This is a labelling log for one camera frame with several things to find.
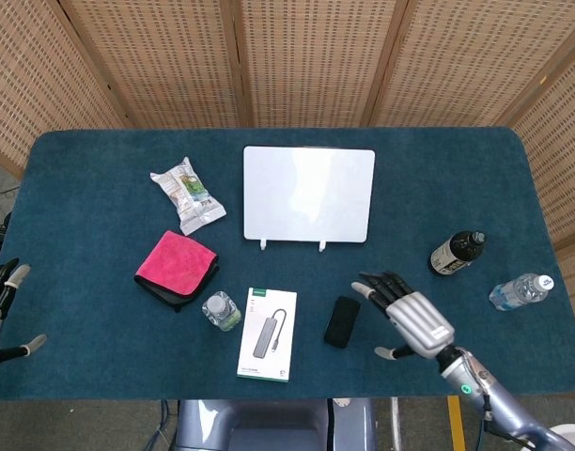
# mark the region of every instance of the black phone case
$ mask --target black phone case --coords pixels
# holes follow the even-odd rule
[[[323,340],[332,346],[344,349],[350,341],[354,321],[361,309],[361,303],[345,296],[335,301],[334,312],[327,324]]]

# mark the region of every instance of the floor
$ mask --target floor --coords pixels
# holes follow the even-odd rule
[[[0,167],[0,192],[17,185]],[[12,210],[15,198],[16,191],[0,194],[0,224]],[[175,430],[177,403],[169,404],[170,420],[156,451],[168,449]],[[521,404],[550,427],[575,423],[575,398],[521,397]],[[389,406],[389,399],[375,402],[380,451],[392,449]],[[403,450],[453,449],[446,398],[401,398],[399,409]],[[160,415],[159,401],[0,401],[0,451],[142,450],[158,426]],[[461,415],[466,449],[473,450],[479,417],[466,404],[461,405]],[[520,448],[485,436],[482,449]]]

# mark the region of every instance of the whiteboard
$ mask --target whiteboard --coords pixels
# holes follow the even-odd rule
[[[375,152],[243,149],[243,236],[267,241],[366,240]]]

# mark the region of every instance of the white product box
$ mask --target white product box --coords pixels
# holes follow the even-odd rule
[[[296,293],[249,288],[238,376],[289,381]]]

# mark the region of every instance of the dark glass bottle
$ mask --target dark glass bottle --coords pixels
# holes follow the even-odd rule
[[[472,264],[484,250],[486,234],[480,231],[462,231],[432,252],[429,268],[439,275],[451,275]]]

